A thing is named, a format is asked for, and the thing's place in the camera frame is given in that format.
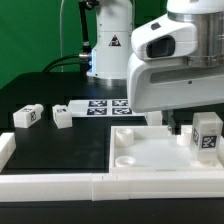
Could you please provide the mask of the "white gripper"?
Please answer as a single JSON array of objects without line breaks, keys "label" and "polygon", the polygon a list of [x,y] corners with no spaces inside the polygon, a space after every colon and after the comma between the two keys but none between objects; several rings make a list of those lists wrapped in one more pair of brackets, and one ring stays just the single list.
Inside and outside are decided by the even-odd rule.
[{"label": "white gripper", "polygon": [[132,32],[127,69],[129,106],[137,113],[224,102],[221,13],[167,13]]}]

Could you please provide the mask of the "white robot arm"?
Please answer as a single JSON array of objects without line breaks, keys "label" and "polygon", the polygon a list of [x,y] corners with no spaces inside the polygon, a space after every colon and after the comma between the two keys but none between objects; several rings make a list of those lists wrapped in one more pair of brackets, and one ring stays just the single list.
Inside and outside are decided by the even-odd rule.
[{"label": "white robot arm", "polygon": [[87,76],[125,83],[137,113],[224,103],[224,0],[167,0],[136,29],[130,0],[98,0]]}]

